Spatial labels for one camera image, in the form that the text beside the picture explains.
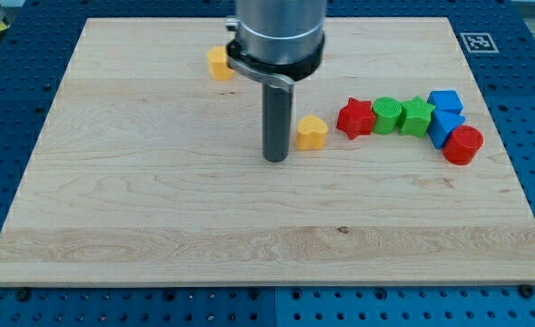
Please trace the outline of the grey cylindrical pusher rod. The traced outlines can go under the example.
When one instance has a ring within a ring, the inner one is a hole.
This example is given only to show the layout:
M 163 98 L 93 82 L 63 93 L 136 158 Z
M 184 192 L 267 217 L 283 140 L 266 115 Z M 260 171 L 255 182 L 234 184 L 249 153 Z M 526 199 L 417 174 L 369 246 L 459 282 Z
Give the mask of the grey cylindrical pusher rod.
M 292 93 L 268 84 L 262 86 L 262 92 L 263 157 L 279 163 L 289 153 Z

